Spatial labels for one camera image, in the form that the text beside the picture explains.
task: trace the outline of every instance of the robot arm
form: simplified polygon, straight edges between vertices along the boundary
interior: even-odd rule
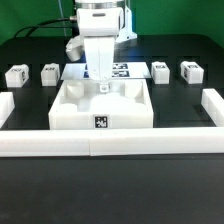
[[[114,44],[125,25],[125,0],[108,1],[75,0],[80,36],[72,39],[66,50],[71,60],[77,60],[84,45],[89,77],[100,84],[100,92],[109,91]]]

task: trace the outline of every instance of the open white box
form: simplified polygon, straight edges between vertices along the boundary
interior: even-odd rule
[[[153,128],[145,79],[112,80],[99,92],[91,80],[65,80],[49,112],[51,130]]]

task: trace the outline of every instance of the black table surface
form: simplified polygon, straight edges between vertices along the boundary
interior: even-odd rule
[[[0,46],[0,92],[15,110],[1,130],[48,130],[60,88],[42,87],[45,64],[69,60],[64,38],[17,38]],[[201,35],[139,36],[116,46],[115,62],[166,62],[170,84],[147,80],[154,127],[215,126],[201,106],[202,90],[224,96],[224,49]],[[203,84],[188,85],[180,63],[195,61]],[[7,88],[5,72],[27,64],[23,88]],[[224,223],[224,156],[148,155],[0,159],[0,223]]]

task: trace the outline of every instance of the black cable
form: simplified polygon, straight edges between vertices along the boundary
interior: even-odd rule
[[[45,28],[45,29],[47,29],[47,28],[56,28],[56,29],[58,29],[58,28],[67,28],[67,29],[72,29],[72,28],[74,28],[74,26],[43,26],[43,25],[41,25],[41,26],[27,26],[27,27],[24,27],[24,28],[22,28],[22,29],[20,29],[20,30],[18,30],[16,33],[15,33],[15,35],[13,36],[13,38],[16,38],[17,36],[18,36],[18,34],[20,34],[22,31],[24,31],[24,30],[28,30],[28,29],[34,29],[35,28],[35,30],[37,30],[37,29],[39,29],[39,28]]]
[[[77,8],[76,8],[76,2],[75,2],[75,0],[72,0],[72,2],[73,2],[73,13],[76,16],[76,10],[77,10]]]
[[[39,23],[37,26],[44,26],[44,25],[48,25],[48,24],[52,24],[52,23],[58,23],[58,22],[64,22],[64,21],[70,21],[70,19],[69,18],[52,19],[52,20],[48,20],[48,21]],[[39,27],[31,28],[31,30],[26,34],[25,37],[29,37],[38,28]]]

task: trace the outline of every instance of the white box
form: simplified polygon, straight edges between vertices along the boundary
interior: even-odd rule
[[[47,64],[41,71],[42,86],[56,86],[60,78],[60,69],[58,64]]]
[[[15,108],[12,92],[0,93],[0,128]]]
[[[170,70],[165,62],[153,62],[151,75],[155,84],[169,84]]]
[[[197,63],[184,61],[180,67],[181,76],[188,84],[200,84],[203,82],[204,70]]]
[[[202,106],[217,127],[224,127],[224,100],[215,89],[203,89]]]
[[[7,87],[22,87],[29,79],[29,67],[27,65],[14,65],[5,73]]]
[[[90,80],[66,80],[49,112],[49,123],[51,130],[152,128],[146,81],[113,80],[110,92],[102,94],[99,84]]]

